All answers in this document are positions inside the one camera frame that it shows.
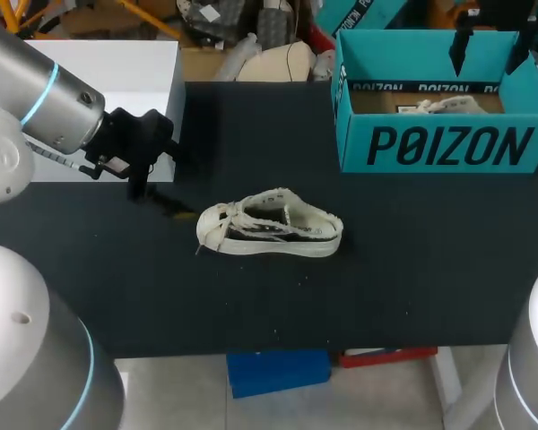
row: orange bar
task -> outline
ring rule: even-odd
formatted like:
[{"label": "orange bar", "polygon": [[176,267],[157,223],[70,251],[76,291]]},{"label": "orange bar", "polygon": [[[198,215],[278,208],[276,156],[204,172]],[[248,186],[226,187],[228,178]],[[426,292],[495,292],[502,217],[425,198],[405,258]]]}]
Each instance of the orange bar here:
[{"label": "orange bar", "polygon": [[28,7],[30,6],[30,0],[18,0],[18,5],[16,6],[16,21],[20,22],[22,20],[22,16],[26,13],[28,10]]},{"label": "orange bar", "polygon": [[171,36],[176,40],[181,38],[179,31],[173,30],[170,26],[164,24],[154,16],[149,15],[144,9],[141,9],[135,4],[129,3],[128,0],[117,0],[117,3],[123,5],[129,12],[136,14],[144,21],[149,22],[152,26],[157,27],[168,36]]},{"label": "orange bar", "polygon": [[0,10],[6,21],[6,29],[11,33],[17,33],[20,31],[20,25],[16,19],[16,13],[12,9],[10,0],[0,0]]},{"label": "orange bar", "polygon": [[34,23],[35,21],[39,20],[44,14],[56,9],[57,7],[60,7],[62,4],[62,0],[54,0],[52,3],[50,3],[48,6],[46,6],[44,9],[36,13],[34,16],[32,16],[29,20],[27,20],[24,24],[20,26],[21,29],[24,29]]}]

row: white metal frame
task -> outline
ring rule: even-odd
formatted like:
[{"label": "white metal frame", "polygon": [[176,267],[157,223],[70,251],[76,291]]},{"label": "white metal frame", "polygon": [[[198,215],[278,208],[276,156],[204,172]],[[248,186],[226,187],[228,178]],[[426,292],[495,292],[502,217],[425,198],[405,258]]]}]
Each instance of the white metal frame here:
[{"label": "white metal frame", "polygon": [[438,349],[430,359],[442,406],[445,430],[470,430],[494,400],[494,387],[506,345],[486,349],[481,363],[464,387],[460,383],[450,347]]}]

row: red object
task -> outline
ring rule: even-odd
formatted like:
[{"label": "red object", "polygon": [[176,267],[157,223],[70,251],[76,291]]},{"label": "red object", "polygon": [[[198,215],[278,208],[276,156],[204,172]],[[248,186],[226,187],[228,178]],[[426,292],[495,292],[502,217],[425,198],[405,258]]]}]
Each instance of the red object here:
[{"label": "red object", "polygon": [[309,30],[308,43],[318,54],[328,51],[329,49],[334,50],[334,39],[325,34],[314,23],[311,24]]},{"label": "red object", "polygon": [[399,361],[417,360],[436,356],[438,348],[407,348],[387,354],[361,354],[358,356],[339,356],[341,367],[350,369],[352,367],[385,365],[387,363],[398,363]]}]

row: shoelace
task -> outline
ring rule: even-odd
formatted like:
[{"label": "shoelace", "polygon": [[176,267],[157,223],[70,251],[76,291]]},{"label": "shoelace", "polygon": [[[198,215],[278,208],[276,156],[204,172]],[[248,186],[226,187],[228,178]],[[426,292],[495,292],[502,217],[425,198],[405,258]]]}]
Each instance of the shoelace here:
[{"label": "shoelace", "polygon": [[[220,203],[218,205],[218,208],[220,212],[225,212],[225,218],[220,219],[219,223],[212,227],[212,230],[215,230],[216,228],[221,227],[221,240],[219,244],[217,245],[216,251],[219,252],[219,249],[221,248],[221,244],[223,241],[227,238],[227,233],[230,228],[234,229],[235,231],[238,231],[243,236],[248,237],[256,237],[260,239],[268,239],[271,238],[272,240],[275,240],[277,242],[285,242],[285,240],[281,239],[280,237],[275,236],[271,232],[253,232],[253,231],[247,231],[247,228],[259,228],[257,223],[255,223],[255,219],[249,217],[244,211],[243,211],[244,202],[231,202],[231,203]],[[197,248],[197,252],[195,254],[199,253],[199,250],[201,249],[201,246]]]}]

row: white plastic bag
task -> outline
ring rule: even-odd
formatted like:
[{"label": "white plastic bag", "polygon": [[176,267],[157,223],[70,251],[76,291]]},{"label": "white plastic bag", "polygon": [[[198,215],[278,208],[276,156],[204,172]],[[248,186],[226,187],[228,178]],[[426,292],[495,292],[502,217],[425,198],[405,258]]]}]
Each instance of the white plastic bag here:
[{"label": "white plastic bag", "polygon": [[225,63],[213,78],[214,82],[235,81],[239,72],[249,58],[253,58],[261,52],[261,45],[257,43],[257,36],[249,33],[241,40],[225,59]]}]

